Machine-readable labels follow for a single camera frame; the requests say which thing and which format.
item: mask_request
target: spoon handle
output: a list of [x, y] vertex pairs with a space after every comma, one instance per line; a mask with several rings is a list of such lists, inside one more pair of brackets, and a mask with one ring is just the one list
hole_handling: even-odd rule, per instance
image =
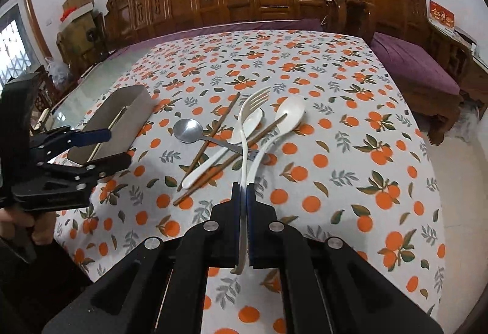
[[198, 178], [207, 170], [209, 169], [212, 164], [217, 162], [224, 154], [227, 152], [227, 148], [219, 148], [219, 150], [210, 156], [205, 162], [203, 162], [200, 166], [195, 168], [190, 174], [188, 174], [183, 181], [181, 182], [181, 186], [184, 189], [189, 189], [195, 183]]
[[265, 144], [261, 147], [259, 150], [258, 155], [254, 159], [254, 162], [252, 162], [251, 167], [249, 168], [249, 172], [247, 173], [246, 176], [246, 184], [251, 184], [254, 182], [254, 179], [256, 177], [256, 173], [258, 171], [259, 165], [261, 161], [263, 160], [263, 157], [266, 153], [266, 151], [269, 149], [270, 146], [274, 144], [283, 134], [277, 134], [273, 138], [269, 139], [268, 141], [265, 142]]
[[220, 145], [221, 147], [224, 147], [224, 148], [227, 148], [227, 149], [230, 149], [231, 151], [234, 151], [238, 154], [242, 154], [242, 147], [240, 146], [237, 146], [237, 145], [234, 145], [234, 144], [231, 144], [227, 141], [223, 141], [223, 140], [219, 140], [219, 139], [214, 139], [213, 137], [202, 137], [201, 140], [203, 141], [211, 141], [211, 142], [214, 142], [218, 145]]

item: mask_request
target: white plastic spoon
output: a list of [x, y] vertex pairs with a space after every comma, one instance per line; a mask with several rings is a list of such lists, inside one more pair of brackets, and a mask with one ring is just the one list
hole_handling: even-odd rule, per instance
[[[259, 122], [263, 118], [263, 111], [259, 108], [255, 110], [244, 122], [244, 133], [246, 138], [251, 135], [251, 133], [258, 127]], [[241, 136], [238, 131], [232, 132], [232, 137], [228, 140], [229, 144], [240, 144]], [[217, 152], [209, 157], [203, 164], [194, 169], [181, 183], [181, 187], [184, 189], [190, 189], [190, 187], [195, 183], [196, 180], [207, 170], [212, 164], [217, 162], [224, 154], [228, 151], [227, 148], [221, 147]]]
[[278, 123], [278, 134], [273, 138], [265, 142], [261, 147], [258, 155], [252, 162], [249, 172], [247, 173], [246, 182], [251, 184], [254, 182], [256, 177], [256, 172], [258, 171], [261, 160], [263, 159], [266, 151], [272, 144], [283, 137], [285, 134], [291, 132], [302, 120], [303, 114], [305, 113], [305, 100], [301, 96], [289, 96], [285, 101], [283, 101], [278, 108], [276, 113], [276, 119], [281, 118], [284, 114], [287, 114], [286, 118]]

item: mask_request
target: human hand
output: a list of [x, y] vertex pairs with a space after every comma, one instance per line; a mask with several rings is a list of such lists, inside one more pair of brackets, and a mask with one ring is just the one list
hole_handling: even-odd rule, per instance
[[48, 245], [53, 241], [56, 213], [43, 213], [36, 219], [15, 206], [0, 209], [0, 237], [11, 240], [15, 236], [15, 225], [34, 227], [32, 240], [36, 245]]

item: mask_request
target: metal screw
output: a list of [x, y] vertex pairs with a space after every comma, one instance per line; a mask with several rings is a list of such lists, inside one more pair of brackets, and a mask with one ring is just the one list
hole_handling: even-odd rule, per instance
[[216, 221], [207, 221], [203, 224], [203, 229], [208, 232], [216, 231], [219, 228], [219, 223]]
[[331, 248], [331, 249], [341, 249], [342, 246], [344, 245], [344, 242], [339, 239], [339, 238], [330, 238], [329, 240], [327, 240], [327, 245]]
[[273, 221], [269, 224], [269, 229], [273, 232], [281, 232], [283, 229], [285, 229], [285, 226], [279, 221]]
[[161, 240], [159, 240], [158, 238], [149, 238], [146, 239], [146, 241], [144, 242], [144, 247], [146, 247], [146, 249], [148, 250], [154, 250], [157, 249], [160, 244]]

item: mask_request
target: metal spoon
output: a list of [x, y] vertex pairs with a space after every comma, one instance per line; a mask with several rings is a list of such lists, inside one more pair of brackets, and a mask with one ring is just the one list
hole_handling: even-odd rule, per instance
[[[176, 122], [173, 126], [173, 134], [178, 140], [186, 144], [192, 144], [193, 142], [196, 142], [198, 140], [211, 141], [220, 145], [221, 147], [225, 147], [242, 155], [242, 148], [240, 146], [230, 144], [229, 142], [215, 139], [213, 137], [205, 137], [203, 135], [202, 125], [194, 119], [178, 120], [178, 122]], [[257, 151], [251, 150], [249, 153], [252, 153], [255, 157]]]

